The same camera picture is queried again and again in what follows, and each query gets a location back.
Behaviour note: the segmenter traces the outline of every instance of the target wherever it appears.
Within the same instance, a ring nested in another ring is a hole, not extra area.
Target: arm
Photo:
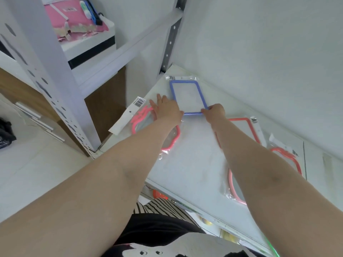
[[[256,224],[281,256],[343,256],[343,212],[281,157],[225,118],[202,111],[217,133]]]
[[[2,256],[90,256],[125,228],[144,181],[183,112],[158,95],[157,120],[0,224]]]

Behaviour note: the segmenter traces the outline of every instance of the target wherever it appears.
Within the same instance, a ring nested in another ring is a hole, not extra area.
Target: left hand
[[[151,99],[149,102],[156,113],[157,119],[167,119],[171,121],[173,127],[180,124],[185,112],[180,111],[175,100],[169,100],[165,95],[161,98],[161,95],[157,94],[157,104]]]

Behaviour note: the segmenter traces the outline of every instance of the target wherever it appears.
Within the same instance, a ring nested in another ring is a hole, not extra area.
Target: hand
[[[151,99],[149,102],[157,119],[167,119],[173,124],[173,127],[180,124],[185,112],[180,111],[175,100],[169,100],[165,95],[161,98],[161,95],[157,94],[157,104]]]
[[[218,120],[225,118],[225,110],[221,104],[211,105],[208,107],[208,110],[201,109],[201,112],[206,117],[206,120],[212,125],[212,128]]]

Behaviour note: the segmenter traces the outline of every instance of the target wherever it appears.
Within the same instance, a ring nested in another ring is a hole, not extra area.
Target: black bag
[[[0,117],[0,149],[9,146],[17,138],[12,131],[11,122],[7,122]]]

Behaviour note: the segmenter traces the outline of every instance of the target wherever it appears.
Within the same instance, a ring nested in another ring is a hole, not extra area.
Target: blue plastic frame
[[[204,104],[204,108],[208,109],[207,104],[206,104],[205,99],[204,99],[204,96],[202,95],[202,92],[200,90],[200,86],[199,86],[197,81],[194,81],[194,80],[171,80],[169,82],[169,86],[170,86],[171,92],[173,94],[173,99],[175,101],[177,101],[176,100],[176,96],[175,96],[175,92],[174,92],[174,87],[173,87],[174,83],[190,83],[190,84],[195,84],[197,86],[198,91],[199,91],[199,95],[201,97],[202,103]],[[202,114],[202,112],[185,112],[185,114]]]

